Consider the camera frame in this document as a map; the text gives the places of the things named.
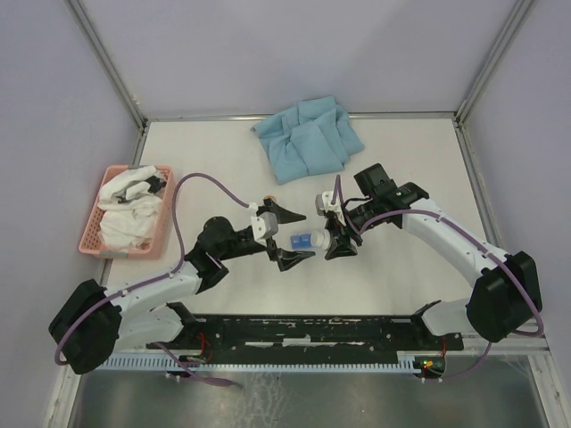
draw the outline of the blue cloth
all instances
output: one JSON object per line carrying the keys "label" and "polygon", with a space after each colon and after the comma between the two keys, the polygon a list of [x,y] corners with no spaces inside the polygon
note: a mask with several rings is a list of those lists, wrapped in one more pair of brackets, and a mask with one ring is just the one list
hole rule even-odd
{"label": "blue cloth", "polygon": [[349,125],[349,113],[333,96],[302,101],[252,128],[279,185],[341,171],[365,148]]}

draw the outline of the light purple wall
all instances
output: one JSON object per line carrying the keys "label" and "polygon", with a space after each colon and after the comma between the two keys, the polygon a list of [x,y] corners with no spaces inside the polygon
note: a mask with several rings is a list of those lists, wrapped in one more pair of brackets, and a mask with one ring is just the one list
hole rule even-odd
{"label": "light purple wall", "polygon": [[95,272],[78,253],[104,168],[136,130],[62,0],[0,8],[0,425],[43,421],[56,366],[47,327]]}
{"label": "light purple wall", "polygon": [[150,118],[456,111],[516,0],[84,0]]}
{"label": "light purple wall", "polygon": [[509,249],[528,251],[537,261],[547,337],[568,392],[570,22],[568,0],[538,2],[468,127]]}

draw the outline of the white table surface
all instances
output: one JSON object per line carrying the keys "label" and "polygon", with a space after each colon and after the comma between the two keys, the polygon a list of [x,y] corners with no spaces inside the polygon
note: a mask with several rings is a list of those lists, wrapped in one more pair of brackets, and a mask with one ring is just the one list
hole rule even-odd
{"label": "white table surface", "polygon": [[[292,233],[322,228],[315,195],[333,189],[335,174],[306,177],[277,185],[250,120],[154,122],[141,164],[170,165],[175,177],[190,172],[215,176],[239,198],[261,203],[268,194],[305,222],[280,226],[278,245],[290,249]],[[365,150],[352,156],[342,172],[345,199],[361,196],[352,176],[379,162],[397,185],[413,181],[443,210],[474,233],[484,236],[468,174],[449,119],[354,119],[352,126]],[[178,219],[190,251],[204,222],[225,216],[236,230],[249,225],[249,212],[215,185],[193,178],[178,198]],[[265,253],[225,261],[230,270],[213,289],[183,299],[194,313],[225,314],[409,314],[429,301],[456,300],[470,294],[464,278],[435,251],[394,225],[364,235],[359,255],[325,262],[323,253],[280,273]],[[170,233],[159,260],[116,259],[108,286],[166,268],[178,259]]]}

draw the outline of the plastic basket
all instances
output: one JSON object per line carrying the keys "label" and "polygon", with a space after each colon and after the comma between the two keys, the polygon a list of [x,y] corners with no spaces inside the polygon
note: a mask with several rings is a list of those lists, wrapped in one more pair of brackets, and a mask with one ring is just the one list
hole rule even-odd
{"label": "plastic basket", "polygon": [[[129,165],[110,166],[105,171],[103,181],[99,188],[101,189],[105,183],[128,168],[134,167],[130,167]],[[170,167],[156,168],[165,176],[167,185],[164,188],[162,206],[151,241],[143,244],[140,248],[131,248],[128,251],[109,250],[105,247],[99,239],[99,231],[101,230],[99,223],[103,218],[104,211],[97,207],[99,203],[98,191],[93,209],[91,209],[91,214],[89,215],[89,220],[87,221],[86,229],[83,232],[83,236],[81,236],[81,242],[79,243],[80,252],[91,254],[100,259],[158,259],[162,255],[162,248],[167,236],[167,227],[170,223],[170,210],[172,206],[172,196],[175,190],[175,180]]]}

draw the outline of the white towel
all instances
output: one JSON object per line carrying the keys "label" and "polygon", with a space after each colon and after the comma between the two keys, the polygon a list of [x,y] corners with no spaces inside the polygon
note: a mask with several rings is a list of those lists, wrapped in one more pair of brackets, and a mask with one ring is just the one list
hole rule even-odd
{"label": "white towel", "polygon": [[[146,180],[157,173],[154,166],[122,172],[99,191],[97,206],[104,210],[99,238],[114,251],[124,251],[148,243],[154,234],[162,199],[147,192]],[[119,203],[125,189],[127,202]]]}

